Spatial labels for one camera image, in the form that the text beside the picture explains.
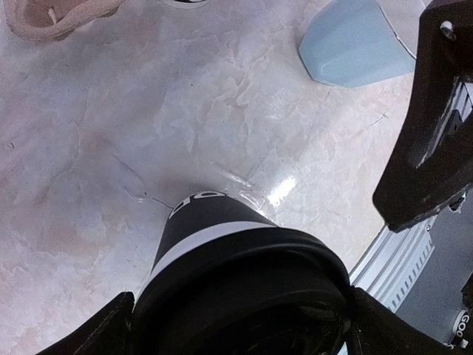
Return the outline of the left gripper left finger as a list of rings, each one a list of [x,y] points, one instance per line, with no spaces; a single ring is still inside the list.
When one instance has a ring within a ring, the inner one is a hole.
[[[127,354],[134,294],[121,292],[83,325],[39,354]]]

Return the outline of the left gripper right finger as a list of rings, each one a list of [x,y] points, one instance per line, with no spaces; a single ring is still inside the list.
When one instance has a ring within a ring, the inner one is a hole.
[[[416,330],[362,288],[350,289],[349,354],[456,354]]]

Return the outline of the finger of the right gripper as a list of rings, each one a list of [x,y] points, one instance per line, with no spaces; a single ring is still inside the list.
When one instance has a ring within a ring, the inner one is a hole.
[[[409,108],[372,201],[387,227],[408,229],[472,189],[472,116],[452,124],[472,82],[472,2],[433,1],[421,14]]]

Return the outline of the black paper coffee cup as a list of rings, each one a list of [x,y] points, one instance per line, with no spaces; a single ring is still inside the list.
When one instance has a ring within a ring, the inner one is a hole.
[[[350,327],[339,257],[221,192],[168,216],[132,315],[131,354],[337,354]]]

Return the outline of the stack of paper cups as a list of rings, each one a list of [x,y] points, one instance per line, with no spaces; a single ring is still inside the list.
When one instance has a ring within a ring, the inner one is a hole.
[[[162,3],[178,9],[190,10],[202,7],[208,3],[207,0],[162,0]]]

